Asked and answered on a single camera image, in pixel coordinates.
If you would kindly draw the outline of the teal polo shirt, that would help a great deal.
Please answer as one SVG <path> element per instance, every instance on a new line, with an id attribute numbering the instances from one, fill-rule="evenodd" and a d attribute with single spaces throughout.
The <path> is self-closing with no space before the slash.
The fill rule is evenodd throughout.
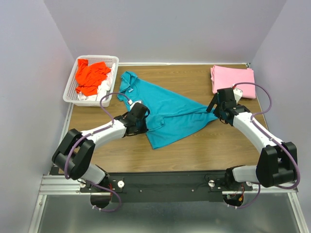
<path id="1" fill-rule="evenodd" d="M 196 133 L 217 119 L 206 111 L 206 106 L 144 81 L 131 71 L 121 75 L 119 93 L 117 98 L 128 110 L 130 105 L 126 97 L 140 100 L 149 108 L 146 135 L 154 150 Z"/>

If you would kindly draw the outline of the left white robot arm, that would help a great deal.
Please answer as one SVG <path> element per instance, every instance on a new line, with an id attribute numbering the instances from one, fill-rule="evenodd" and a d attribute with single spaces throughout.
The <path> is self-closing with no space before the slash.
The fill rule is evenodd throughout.
<path id="1" fill-rule="evenodd" d="M 146 133 L 149 114 L 150 110 L 137 101 L 128 112 L 100 127 L 82 132 L 71 129 L 56 149 L 52 162 L 65 173 L 65 178 L 87 180 L 96 191 L 102 192 L 108 185 L 108 173 L 91 163 L 94 151 L 113 140 Z"/>

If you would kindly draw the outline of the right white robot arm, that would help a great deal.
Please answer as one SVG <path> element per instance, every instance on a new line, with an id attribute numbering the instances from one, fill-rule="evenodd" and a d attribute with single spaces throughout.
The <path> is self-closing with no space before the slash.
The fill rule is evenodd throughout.
<path id="1" fill-rule="evenodd" d="M 259 152 L 255 166 L 236 166 L 225 172 L 224 186 L 235 190 L 243 182 L 287 189 L 286 183 L 296 188 L 301 179 L 297 164 L 297 148 L 284 142 L 264 128 L 248 108 L 239 104 L 242 91 L 236 86 L 216 91 L 207 112 L 213 113 L 222 123 L 239 130 Z"/>

